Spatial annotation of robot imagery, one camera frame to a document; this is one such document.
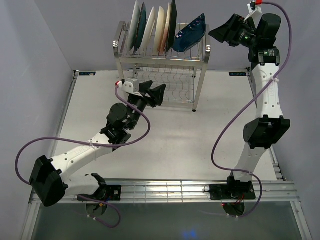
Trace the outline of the dark blue irregular dish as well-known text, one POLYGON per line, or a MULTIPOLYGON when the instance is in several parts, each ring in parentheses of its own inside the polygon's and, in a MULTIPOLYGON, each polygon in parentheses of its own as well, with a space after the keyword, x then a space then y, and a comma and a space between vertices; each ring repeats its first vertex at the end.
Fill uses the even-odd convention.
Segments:
POLYGON ((206 16, 202 13, 176 34, 172 46, 173 50, 178 53, 188 51, 201 41, 206 30, 206 16))

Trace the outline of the cream and pink branch plate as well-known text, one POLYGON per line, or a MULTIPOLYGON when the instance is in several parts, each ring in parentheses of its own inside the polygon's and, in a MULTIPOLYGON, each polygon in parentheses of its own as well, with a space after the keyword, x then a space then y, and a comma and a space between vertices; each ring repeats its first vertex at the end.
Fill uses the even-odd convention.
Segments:
POLYGON ((159 47, 159 55, 163 55, 165 53, 166 42, 169 34, 170 20, 171 20, 171 12, 172 12, 172 4, 168 4, 166 21, 164 25, 163 37, 159 47))

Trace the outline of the white green red rimmed plate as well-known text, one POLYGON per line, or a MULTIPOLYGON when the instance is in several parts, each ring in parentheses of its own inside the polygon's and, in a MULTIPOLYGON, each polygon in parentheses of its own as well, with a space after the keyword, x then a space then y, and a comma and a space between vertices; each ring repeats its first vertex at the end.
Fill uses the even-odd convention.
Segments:
POLYGON ((149 18, 147 20, 145 31, 144 31, 143 38, 142 38, 142 42, 140 45, 141 52, 145 52, 147 50, 147 47, 150 42, 151 35, 152 35, 153 29, 155 26, 155 22, 156 22, 156 10, 155 10, 155 7, 153 7, 151 9, 149 18))

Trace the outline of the cream bear plate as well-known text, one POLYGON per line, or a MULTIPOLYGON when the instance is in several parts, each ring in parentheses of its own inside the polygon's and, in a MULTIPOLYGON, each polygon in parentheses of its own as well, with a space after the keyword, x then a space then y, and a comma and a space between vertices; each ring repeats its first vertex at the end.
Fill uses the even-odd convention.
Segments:
POLYGON ((153 56, 158 55, 158 52, 160 49, 160 45, 163 39, 165 17, 166 17, 165 10, 162 6, 160 6, 158 10, 158 16, 157 16, 157 22, 156 22, 156 28, 155 28, 154 44, 153 44, 153 50, 152 50, 153 56))

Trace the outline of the dark teal blossom plate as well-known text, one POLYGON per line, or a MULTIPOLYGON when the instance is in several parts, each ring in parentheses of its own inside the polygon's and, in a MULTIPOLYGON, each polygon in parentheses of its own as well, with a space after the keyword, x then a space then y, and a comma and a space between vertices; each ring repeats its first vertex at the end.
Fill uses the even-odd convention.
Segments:
POLYGON ((134 44, 134 53, 137 52, 141 47, 146 24, 147 24, 147 9, 146 9, 146 4, 143 2, 141 11, 140 11, 140 18, 139 18, 136 39, 134 44))

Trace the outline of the square black teal plate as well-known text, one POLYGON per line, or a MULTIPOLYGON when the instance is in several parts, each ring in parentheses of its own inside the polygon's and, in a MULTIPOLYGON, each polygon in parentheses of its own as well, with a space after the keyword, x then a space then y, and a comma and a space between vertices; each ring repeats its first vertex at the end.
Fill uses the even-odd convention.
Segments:
POLYGON ((177 15, 178 15, 178 11, 177 11, 176 1, 172 0, 168 36, 167 36, 167 41, 165 45, 165 53, 167 53, 170 50, 170 48, 173 47, 173 44, 175 41, 177 15))

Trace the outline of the red and teal plate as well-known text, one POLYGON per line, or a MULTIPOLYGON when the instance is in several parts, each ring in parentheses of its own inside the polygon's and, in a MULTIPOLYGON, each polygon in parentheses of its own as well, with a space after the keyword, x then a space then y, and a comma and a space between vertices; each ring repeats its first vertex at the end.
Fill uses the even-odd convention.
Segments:
POLYGON ((137 34, 137 29, 138 29, 138 24, 139 24, 139 19, 140 19, 140 4, 136 0, 133 8, 133 13, 132 13, 132 18, 130 22, 130 28, 128 32, 128 39, 127 39, 127 50, 130 51, 135 44, 135 39, 136 39, 136 34, 137 34))

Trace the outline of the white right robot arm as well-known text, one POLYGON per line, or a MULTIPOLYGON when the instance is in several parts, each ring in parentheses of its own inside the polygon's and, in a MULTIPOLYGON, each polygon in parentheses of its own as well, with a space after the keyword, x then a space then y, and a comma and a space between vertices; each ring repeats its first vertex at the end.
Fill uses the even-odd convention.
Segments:
POLYGON ((252 174, 265 152, 291 126, 290 120, 284 118, 279 98, 277 73, 281 58, 275 42, 280 26, 281 18, 273 13, 263 14, 258 25, 252 17, 233 14, 224 25, 209 32, 220 43, 248 48, 256 104, 255 119, 243 128, 245 145, 240 159, 225 184, 209 185, 211 200, 254 200, 252 174))

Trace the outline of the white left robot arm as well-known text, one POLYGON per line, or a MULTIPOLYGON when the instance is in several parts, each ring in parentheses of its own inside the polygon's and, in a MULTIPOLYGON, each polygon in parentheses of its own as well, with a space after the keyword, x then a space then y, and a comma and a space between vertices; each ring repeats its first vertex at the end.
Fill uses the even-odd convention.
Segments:
POLYGON ((129 145, 131 134, 147 106, 155 108, 164 101, 166 84, 152 88, 153 81, 140 83, 127 78, 115 86, 127 94, 114 104, 107 115, 106 126, 89 141, 63 154, 39 157, 29 183, 45 207, 51 207, 65 196, 78 195, 79 200, 101 202, 110 198, 110 187, 97 173, 76 176, 75 173, 98 158, 129 145))

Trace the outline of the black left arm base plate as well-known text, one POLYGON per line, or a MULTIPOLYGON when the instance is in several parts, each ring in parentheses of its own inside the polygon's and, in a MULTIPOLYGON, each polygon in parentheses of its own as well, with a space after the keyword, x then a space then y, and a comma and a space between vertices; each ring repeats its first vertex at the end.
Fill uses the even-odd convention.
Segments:
POLYGON ((122 193, 121 185, 102 185, 93 194, 96 200, 100 201, 120 201, 122 193))

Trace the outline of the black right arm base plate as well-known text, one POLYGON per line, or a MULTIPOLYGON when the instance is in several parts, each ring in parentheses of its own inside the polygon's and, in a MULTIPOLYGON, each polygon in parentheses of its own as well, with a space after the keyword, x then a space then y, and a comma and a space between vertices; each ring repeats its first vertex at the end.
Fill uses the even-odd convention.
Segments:
POLYGON ((246 186, 231 188, 224 184, 209 184, 203 189, 209 193, 211 200, 255 200, 256 194, 252 182, 247 182, 246 186))

